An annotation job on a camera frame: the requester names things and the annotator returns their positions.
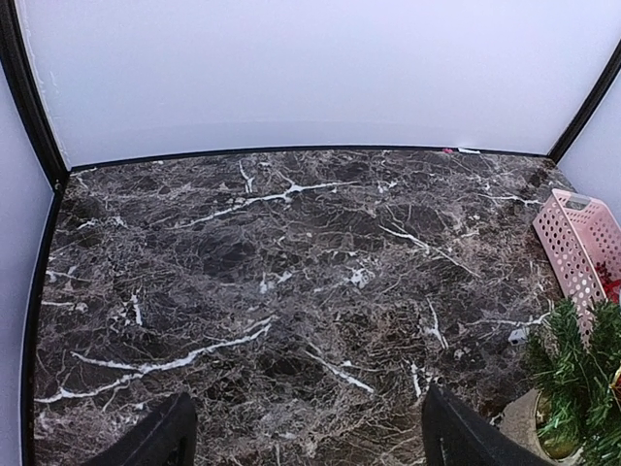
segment green foliage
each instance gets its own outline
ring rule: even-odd
[[[582,343],[577,313],[561,301],[548,323],[532,332],[527,363],[551,414],[542,438],[581,444],[587,465],[621,464],[621,405],[611,384],[621,365],[621,309],[596,304],[588,345]]]

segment marble surface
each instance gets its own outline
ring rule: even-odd
[[[545,159],[316,150],[72,176],[36,369],[40,464],[108,447],[167,395],[197,465],[424,464],[430,382],[491,418],[508,341],[560,296],[531,221]]]

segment pink plastic basket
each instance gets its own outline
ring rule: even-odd
[[[576,305],[580,330],[588,336],[588,307],[605,299],[595,266],[605,262],[612,279],[621,279],[621,228],[604,202],[561,189],[552,189],[533,225],[563,293]]]

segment beige pot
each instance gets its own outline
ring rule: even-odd
[[[537,406],[539,392],[531,390],[521,398],[509,403],[503,411],[503,421],[500,424],[501,432],[516,444],[531,451],[550,464],[562,464],[563,466],[577,465],[580,458],[580,450],[570,456],[555,460],[541,447],[537,435]]]

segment white panel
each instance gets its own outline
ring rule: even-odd
[[[578,192],[602,199],[621,223],[621,78],[559,166]]]
[[[290,145],[547,153],[621,2],[20,0],[69,162]]]
[[[0,458],[21,464],[24,319],[52,192],[0,67]]]

